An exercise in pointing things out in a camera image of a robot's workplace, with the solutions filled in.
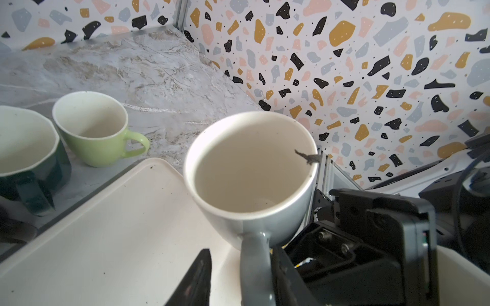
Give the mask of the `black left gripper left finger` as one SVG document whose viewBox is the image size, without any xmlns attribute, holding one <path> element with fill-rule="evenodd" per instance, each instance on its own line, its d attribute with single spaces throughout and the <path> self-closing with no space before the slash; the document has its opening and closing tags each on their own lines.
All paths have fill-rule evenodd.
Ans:
<svg viewBox="0 0 490 306">
<path fill-rule="evenodd" d="M 211 294 L 211 274 L 211 252 L 209 249 L 203 249 L 165 306 L 208 306 Z"/>
</svg>

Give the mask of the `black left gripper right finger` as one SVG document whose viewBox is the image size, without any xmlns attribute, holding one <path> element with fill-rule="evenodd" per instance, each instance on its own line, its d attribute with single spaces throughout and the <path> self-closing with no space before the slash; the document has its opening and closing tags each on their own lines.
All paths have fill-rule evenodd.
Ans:
<svg viewBox="0 0 490 306">
<path fill-rule="evenodd" d="M 273 247 L 271 271 L 277 305 L 318 305 L 287 253 L 280 246 Z"/>
</svg>

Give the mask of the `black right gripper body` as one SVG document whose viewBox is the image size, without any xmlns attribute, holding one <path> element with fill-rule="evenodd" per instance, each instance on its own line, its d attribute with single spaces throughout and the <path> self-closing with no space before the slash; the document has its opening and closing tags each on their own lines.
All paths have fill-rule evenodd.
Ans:
<svg viewBox="0 0 490 306">
<path fill-rule="evenodd" d="M 436 212 L 420 198 L 333 189 L 285 248 L 318 305 L 438 305 Z"/>
</svg>

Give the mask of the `grey mug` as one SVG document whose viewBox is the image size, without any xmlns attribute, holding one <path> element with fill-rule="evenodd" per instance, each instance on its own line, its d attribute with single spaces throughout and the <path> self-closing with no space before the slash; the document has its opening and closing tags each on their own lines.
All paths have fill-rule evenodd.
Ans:
<svg viewBox="0 0 490 306">
<path fill-rule="evenodd" d="M 240 255 L 243 305 L 276 305 L 270 250 L 289 242 L 309 209 L 317 164 L 310 132 L 276 112 L 245 112 L 205 129 L 183 175 L 211 226 Z"/>
</svg>

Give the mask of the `light green mug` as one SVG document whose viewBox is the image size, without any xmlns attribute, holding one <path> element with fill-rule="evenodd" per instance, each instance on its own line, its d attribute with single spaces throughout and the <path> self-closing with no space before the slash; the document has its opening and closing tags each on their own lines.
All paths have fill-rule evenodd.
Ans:
<svg viewBox="0 0 490 306">
<path fill-rule="evenodd" d="M 126 109 L 106 94 L 67 94 L 54 103 L 52 118 L 72 153 L 91 167 L 108 167 L 150 149 L 146 136 L 128 129 Z"/>
</svg>

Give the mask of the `dark green mug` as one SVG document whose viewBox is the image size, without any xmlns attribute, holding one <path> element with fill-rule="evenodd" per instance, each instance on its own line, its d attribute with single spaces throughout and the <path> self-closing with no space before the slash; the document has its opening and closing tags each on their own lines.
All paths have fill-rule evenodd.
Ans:
<svg viewBox="0 0 490 306">
<path fill-rule="evenodd" d="M 53 123 L 38 112 L 1 107 L 1 196 L 30 213 L 55 211 L 53 194 L 71 177 L 71 164 Z"/>
</svg>

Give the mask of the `black mug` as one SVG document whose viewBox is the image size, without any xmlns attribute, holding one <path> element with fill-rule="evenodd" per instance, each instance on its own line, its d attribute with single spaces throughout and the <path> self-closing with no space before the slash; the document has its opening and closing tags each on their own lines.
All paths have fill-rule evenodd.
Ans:
<svg viewBox="0 0 490 306">
<path fill-rule="evenodd" d="M 1 243 L 26 244 L 36 238 L 38 229 L 28 223 L 10 219 L 1 208 Z"/>
</svg>

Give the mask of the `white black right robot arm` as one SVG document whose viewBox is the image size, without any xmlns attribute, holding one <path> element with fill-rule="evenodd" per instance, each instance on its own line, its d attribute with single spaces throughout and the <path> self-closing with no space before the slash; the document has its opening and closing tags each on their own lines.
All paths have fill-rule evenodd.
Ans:
<svg viewBox="0 0 490 306">
<path fill-rule="evenodd" d="M 328 189 L 307 225 L 273 252 L 278 305 L 488 305 L 489 135 L 464 144 L 470 164 L 427 165 L 371 190 Z"/>
</svg>

